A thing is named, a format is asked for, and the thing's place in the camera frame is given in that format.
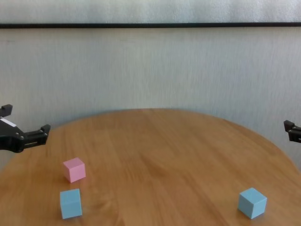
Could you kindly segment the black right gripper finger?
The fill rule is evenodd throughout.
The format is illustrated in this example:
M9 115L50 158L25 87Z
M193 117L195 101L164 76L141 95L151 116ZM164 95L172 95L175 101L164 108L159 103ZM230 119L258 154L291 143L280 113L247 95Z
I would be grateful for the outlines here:
M289 140L292 142L301 142L301 128L296 126L293 122L285 120L284 121L285 131L288 133Z

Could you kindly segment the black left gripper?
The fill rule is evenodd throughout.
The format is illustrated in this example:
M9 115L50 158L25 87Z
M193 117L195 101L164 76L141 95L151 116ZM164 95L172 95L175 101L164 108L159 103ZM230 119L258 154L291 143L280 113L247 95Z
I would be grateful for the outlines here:
M20 153L26 148L45 145L51 126L46 124L38 130L24 133L16 124L5 119L11 115L12 108L10 104L0 108L0 149Z

